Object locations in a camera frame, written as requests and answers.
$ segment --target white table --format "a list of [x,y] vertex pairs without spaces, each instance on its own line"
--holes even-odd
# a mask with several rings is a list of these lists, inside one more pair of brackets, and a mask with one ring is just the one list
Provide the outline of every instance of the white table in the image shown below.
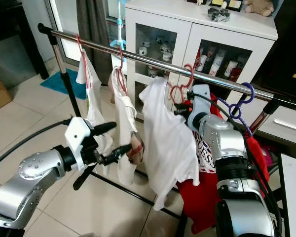
[[285,236],[296,237],[296,158],[281,154],[280,179],[281,187],[285,190],[283,197],[285,219]]

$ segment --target gray curtain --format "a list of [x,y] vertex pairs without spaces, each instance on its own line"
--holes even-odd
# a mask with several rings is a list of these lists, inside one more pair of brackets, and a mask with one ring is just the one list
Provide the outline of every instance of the gray curtain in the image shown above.
[[[109,46],[103,0],[76,0],[81,38]],[[108,84],[112,72],[111,55],[84,47],[102,84]]]

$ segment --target white cloth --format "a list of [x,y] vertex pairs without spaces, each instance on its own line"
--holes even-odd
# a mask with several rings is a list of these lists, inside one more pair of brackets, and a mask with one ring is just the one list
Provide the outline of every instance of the white cloth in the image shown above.
[[154,210],[164,207],[166,196],[177,181],[193,179],[193,185],[199,185],[195,139],[185,119],[166,108],[166,86],[164,78],[155,78],[139,94],[144,103],[144,162],[149,185],[158,195]]
[[[82,50],[82,53],[85,57],[86,62],[86,72],[83,65],[83,58],[81,56],[79,70],[76,82],[79,84],[84,84],[88,81],[88,87],[86,88],[86,94],[88,97],[88,114],[86,120],[90,122],[92,126],[97,126],[102,123],[105,123],[105,119],[101,113],[101,95],[100,95],[100,87],[101,82],[96,74],[91,61],[86,56],[85,50]],[[94,136],[94,139],[99,144],[97,150],[100,154],[104,156],[108,155],[111,152],[111,146],[113,144],[112,137],[108,133],[104,133],[99,136]],[[109,168],[108,166],[104,166],[104,174],[108,174]]]
[[[115,111],[116,111],[116,123],[117,128],[117,141],[118,145],[127,145],[131,141],[132,132],[137,132],[135,127],[136,109],[132,104],[130,98],[126,96],[126,93],[119,85],[117,78],[117,69],[114,67],[111,73],[112,87],[114,90],[115,98]],[[122,75],[121,80],[124,80],[126,85],[126,79]],[[131,185],[134,182],[134,172],[136,165],[131,164],[128,160],[128,156],[124,154],[119,160],[117,165],[117,174],[119,181],[124,185]]]

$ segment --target cabinet handle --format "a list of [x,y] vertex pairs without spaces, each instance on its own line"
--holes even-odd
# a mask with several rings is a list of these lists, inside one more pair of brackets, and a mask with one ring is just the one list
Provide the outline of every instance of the cabinet handle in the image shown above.
[[285,127],[289,127],[289,128],[292,128],[292,129],[296,130],[296,125],[290,124],[288,122],[281,121],[281,120],[279,120],[277,118],[274,119],[274,122],[277,123],[277,124],[283,125]]

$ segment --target red hanger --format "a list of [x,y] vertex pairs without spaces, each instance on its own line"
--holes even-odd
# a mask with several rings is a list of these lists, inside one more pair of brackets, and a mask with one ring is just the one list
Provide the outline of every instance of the red hanger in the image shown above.
[[191,77],[189,78],[189,81],[188,81],[188,83],[186,84],[186,85],[180,85],[180,86],[178,86],[178,85],[174,85],[174,86],[172,86],[169,82],[168,82],[168,84],[171,86],[171,91],[170,91],[170,97],[171,97],[171,99],[172,99],[172,101],[175,103],[175,99],[174,99],[174,96],[173,96],[173,91],[177,88],[177,89],[179,89],[179,92],[180,92],[180,94],[181,94],[181,103],[183,103],[184,102],[184,96],[183,96],[183,91],[182,91],[182,89],[183,89],[183,87],[185,87],[185,88],[189,88],[189,86],[193,83],[193,80],[194,80],[194,69],[193,69],[193,67],[190,65],[190,64],[185,64],[184,65],[184,67],[189,67],[189,69],[190,69],[190,71],[191,71]]
[[89,81],[88,81],[88,77],[87,77],[87,63],[85,61],[85,55],[84,52],[82,51],[82,47],[81,47],[81,41],[80,41],[80,37],[78,34],[76,34],[77,37],[77,43],[78,43],[78,47],[80,50],[80,53],[82,55],[82,62],[83,62],[83,67],[84,67],[84,75],[85,75],[85,87],[89,88]]
[[122,72],[122,68],[123,68],[123,52],[122,49],[120,47],[118,47],[119,49],[119,53],[120,53],[120,67],[117,69],[117,78],[118,78],[118,82],[120,84],[120,86],[122,87],[122,90],[125,92],[126,96],[127,96],[127,87],[125,85],[125,81],[123,78],[123,72]]

